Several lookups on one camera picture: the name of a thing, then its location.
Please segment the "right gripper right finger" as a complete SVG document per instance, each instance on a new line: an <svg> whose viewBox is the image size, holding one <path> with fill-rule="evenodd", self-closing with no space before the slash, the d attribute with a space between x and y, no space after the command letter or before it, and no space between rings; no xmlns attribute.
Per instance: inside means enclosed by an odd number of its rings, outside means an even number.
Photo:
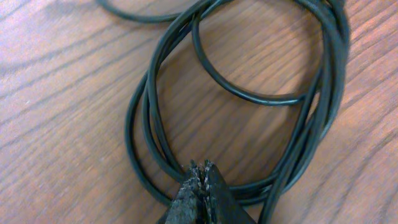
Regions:
<svg viewBox="0 0 398 224"><path fill-rule="evenodd" d="M204 165L204 203L209 224L256 224L236 201L217 166L209 160Z"/></svg>

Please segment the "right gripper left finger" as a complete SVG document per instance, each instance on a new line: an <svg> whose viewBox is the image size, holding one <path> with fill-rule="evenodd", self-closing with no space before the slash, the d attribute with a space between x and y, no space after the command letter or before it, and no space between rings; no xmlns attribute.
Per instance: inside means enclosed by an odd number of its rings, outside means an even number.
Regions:
<svg viewBox="0 0 398 224"><path fill-rule="evenodd" d="M186 179L157 224L205 223L203 169L191 161Z"/></svg>

